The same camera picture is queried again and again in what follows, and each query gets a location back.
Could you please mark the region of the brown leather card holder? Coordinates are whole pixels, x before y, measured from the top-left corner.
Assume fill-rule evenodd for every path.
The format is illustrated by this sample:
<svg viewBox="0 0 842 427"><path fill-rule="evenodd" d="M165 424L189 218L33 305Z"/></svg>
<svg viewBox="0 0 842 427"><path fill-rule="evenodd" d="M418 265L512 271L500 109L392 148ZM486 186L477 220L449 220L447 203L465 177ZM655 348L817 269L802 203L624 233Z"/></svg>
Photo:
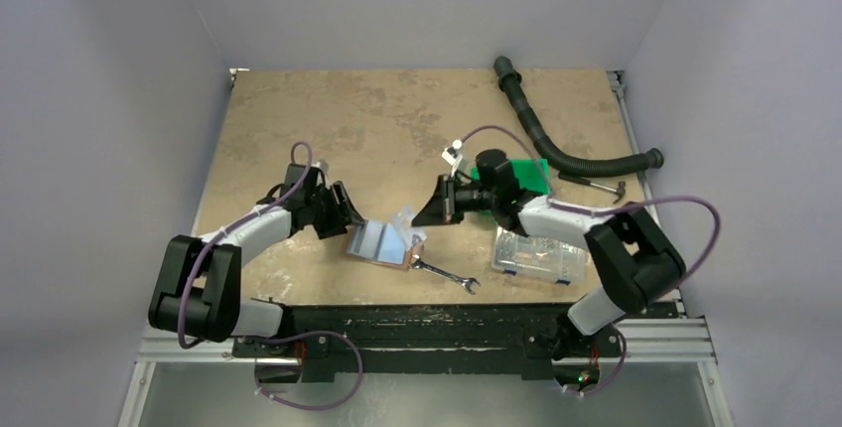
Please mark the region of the brown leather card holder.
<svg viewBox="0 0 842 427"><path fill-rule="evenodd" d="M412 225L416 212L405 206L390 220L366 218L347 237L345 254L366 263L408 269L423 251L427 234Z"/></svg>

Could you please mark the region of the green plastic bin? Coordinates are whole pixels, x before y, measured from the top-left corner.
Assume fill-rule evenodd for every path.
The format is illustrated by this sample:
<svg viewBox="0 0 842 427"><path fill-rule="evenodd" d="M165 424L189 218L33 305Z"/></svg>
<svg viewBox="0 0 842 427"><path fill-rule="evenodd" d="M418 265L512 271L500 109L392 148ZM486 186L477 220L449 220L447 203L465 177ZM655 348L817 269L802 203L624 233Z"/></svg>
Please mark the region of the green plastic bin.
<svg viewBox="0 0 842 427"><path fill-rule="evenodd" d="M542 159L509 159L501 151L485 151L475 159L476 175L469 184L464 209L478 213L502 213L517 206L524 197L548 195L548 166Z"/></svg>

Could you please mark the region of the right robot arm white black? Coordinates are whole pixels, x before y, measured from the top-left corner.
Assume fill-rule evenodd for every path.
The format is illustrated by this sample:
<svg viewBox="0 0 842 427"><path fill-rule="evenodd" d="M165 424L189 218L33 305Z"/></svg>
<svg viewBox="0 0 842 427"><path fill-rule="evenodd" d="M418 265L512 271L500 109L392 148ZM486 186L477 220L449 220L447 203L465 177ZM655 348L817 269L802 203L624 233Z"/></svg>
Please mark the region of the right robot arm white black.
<svg viewBox="0 0 842 427"><path fill-rule="evenodd" d="M505 230L524 237L561 241L589 252L600 284L557 319L546 340L553 359L579 355L597 333L643 311L686 274L682 256L644 208L616 211L553 202L524 188L512 162L499 149L476 158L478 175L459 170L438 177L434 192L411 220L414 227L452 225L467 213L490 213Z"/></svg>

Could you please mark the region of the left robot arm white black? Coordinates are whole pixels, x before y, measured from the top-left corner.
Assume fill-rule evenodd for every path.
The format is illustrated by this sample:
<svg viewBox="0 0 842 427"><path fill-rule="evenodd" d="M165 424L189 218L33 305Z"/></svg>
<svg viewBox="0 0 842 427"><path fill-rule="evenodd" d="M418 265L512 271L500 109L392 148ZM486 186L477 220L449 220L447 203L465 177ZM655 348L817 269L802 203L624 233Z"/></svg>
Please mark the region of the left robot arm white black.
<svg viewBox="0 0 842 427"><path fill-rule="evenodd" d="M283 321L283 305L242 296L242 269L307 226L325 239L362 223L345 186L328 183L321 164L291 163L284 181L242 218L201 236L169 241L148 323L177 334L189 347L252 337L271 356L284 356L295 347L296 330Z"/></svg>

